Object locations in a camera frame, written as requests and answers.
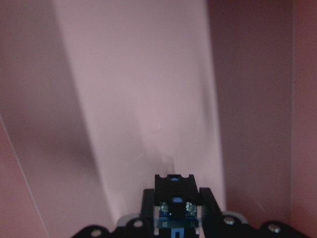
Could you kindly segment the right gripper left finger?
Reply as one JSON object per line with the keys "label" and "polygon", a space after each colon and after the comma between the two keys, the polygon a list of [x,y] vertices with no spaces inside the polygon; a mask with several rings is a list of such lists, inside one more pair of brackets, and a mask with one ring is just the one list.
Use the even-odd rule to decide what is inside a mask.
{"label": "right gripper left finger", "polygon": [[110,232],[99,225],[87,226],[76,234],[74,238],[153,238],[154,235],[154,206],[155,191],[145,189],[143,191],[141,212],[136,215],[121,217],[117,227]]}

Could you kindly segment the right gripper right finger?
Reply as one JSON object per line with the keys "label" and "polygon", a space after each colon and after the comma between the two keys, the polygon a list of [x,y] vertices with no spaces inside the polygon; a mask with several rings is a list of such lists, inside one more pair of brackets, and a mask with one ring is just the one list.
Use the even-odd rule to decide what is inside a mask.
{"label": "right gripper right finger", "polygon": [[260,228],[252,227],[236,212],[223,212],[210,188],[200,188],[202,228],[206,238],[307,238],[297,229],[280,221],[268,221]]}

